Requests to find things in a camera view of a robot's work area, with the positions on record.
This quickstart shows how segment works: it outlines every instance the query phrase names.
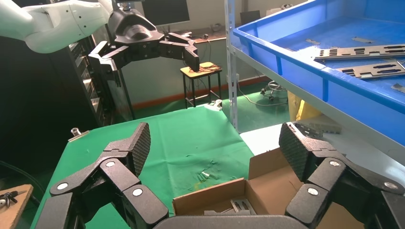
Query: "metal shelf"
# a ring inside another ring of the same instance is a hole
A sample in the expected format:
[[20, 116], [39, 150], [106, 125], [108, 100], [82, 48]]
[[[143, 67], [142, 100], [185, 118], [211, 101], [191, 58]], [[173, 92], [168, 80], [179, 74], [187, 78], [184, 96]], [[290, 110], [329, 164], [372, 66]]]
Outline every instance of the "metal shelf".
[[296, 96], [302, 98], [312, 106], [316, 107], [322, 113], [344, 126], [350, 129], [353, 133], [359, 136], [364, 141], [372, 144], [377, 149], [387, 154], [392, 159], [405, 165], [405, 146], [398, 142], [386, 137], [380, 132], [366, 126], [365, 124], [357, 121], [346, 113], [341, 112], [335, 107], [325, 103], [319, 98], [313, 96], [307, 91], [297, 87], [291, 82], [287, 81], [274, 71], [268, 69], [261, 63], [257, 62], [249, 55], [237, 48], [239, 39], [232, 34], [232, 30], [235, 26], [234, 6], [235, 0], [225, 0], [225, 22], [226, 22], [226, 45], [227, 45], [227, 63], [228, 63], [228, 86], [229, 86], [229, 100], [230, 100], [230, 117], [232, 125], [238, 130], [237, 124], [237, 77], [236, 77], [236, 57], [246, 62], [256, 70], [260, 71], [267, 77], [276, 81], [278, 84], [292, 92]]

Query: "open cardboard box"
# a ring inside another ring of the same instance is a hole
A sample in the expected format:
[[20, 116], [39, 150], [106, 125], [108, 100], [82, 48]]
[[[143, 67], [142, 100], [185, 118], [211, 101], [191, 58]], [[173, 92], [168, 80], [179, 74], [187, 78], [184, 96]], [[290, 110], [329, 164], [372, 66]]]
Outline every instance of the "open cardboard box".
[[[248, 199], [258, 215], [284, 215], [302, 186], [280, 149], [250, 159], [249, 179], [243, 178], [205, 188], [173, 200], [176, 215], [203, 215], [205, 210], [232, 208], [231, 199]], [[344, 207], [332, 203], [318, 229], [363, 229]]]

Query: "blue storage tray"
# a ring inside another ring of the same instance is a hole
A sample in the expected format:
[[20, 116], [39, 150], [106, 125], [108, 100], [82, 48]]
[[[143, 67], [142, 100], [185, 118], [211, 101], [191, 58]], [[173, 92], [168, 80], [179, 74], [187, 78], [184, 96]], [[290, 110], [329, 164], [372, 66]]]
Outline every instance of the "blue storage tray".
[[[405, 76], [364, 81], [334, 70], [393, 60], [321, 63], [310, 58], [316, 48], [405, 43], [404, 10], [405, 0], [313, 0], [243, 25], [233, 33], [239, 37], [242, 51], [256, 61], [405, 146], [405, 93], [391, 88], [395, 83], [405, 86]], [[374, 42], [358, 42], [354, 37]]]

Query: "robotic arm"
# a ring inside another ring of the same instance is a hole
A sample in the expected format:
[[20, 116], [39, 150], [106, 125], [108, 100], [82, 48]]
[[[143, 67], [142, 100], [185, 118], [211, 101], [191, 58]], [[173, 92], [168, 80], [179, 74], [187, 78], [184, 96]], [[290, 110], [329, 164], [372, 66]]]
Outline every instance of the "robotic arm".
[[34, 52], [51, 53], [90, 36], [108, 23], [112, 11], [108, 0], [69, 0], [24, 8], [2, 0], [0, 36], [25, 41]]
[[0, 36], [25, 41], [31, 50], [39, 53], [62, 49], [108, 23], [114, 44], [101, 42], [90, 55], [99, 60], [107, 73], [131, 61], [159, 56], [185, 60], [194, 71], [199, 70], [193, 40], [174, 33], [164, 36], [137, 10], [113, 9], [111, 0], [67, 0], [24, 8], [12, 0], [1, 0], [0, 21]]

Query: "green table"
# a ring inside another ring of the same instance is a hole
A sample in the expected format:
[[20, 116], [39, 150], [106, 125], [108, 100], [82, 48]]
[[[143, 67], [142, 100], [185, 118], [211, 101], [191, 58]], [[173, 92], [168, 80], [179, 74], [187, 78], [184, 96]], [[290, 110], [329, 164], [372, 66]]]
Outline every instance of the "green table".
[[[93, 163], [109, 142], [129, 137], [140, 122], [149, 123], [152, 143], [139, 178], [169, 208], [171, 216], [174, 197], [247, 178], [253, 154], [222, 112], [197, 107], [106, 126], [67, 144], [31, 228], [35, 228], [53, 184]], [[210, 176], [202, 175], [203, 171]], [[128, 228], [111, 204], [102, 207], [86, 227]]]

